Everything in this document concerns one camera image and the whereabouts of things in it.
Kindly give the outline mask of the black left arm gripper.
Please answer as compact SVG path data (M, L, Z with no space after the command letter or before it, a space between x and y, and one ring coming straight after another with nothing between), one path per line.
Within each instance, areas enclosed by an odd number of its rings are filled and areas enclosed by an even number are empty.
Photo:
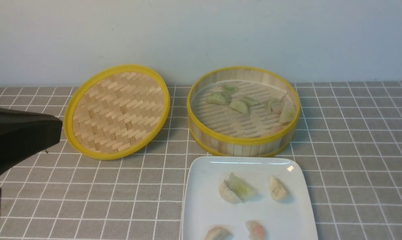
M63 123L53 115L0 108L0 176L59 143Z

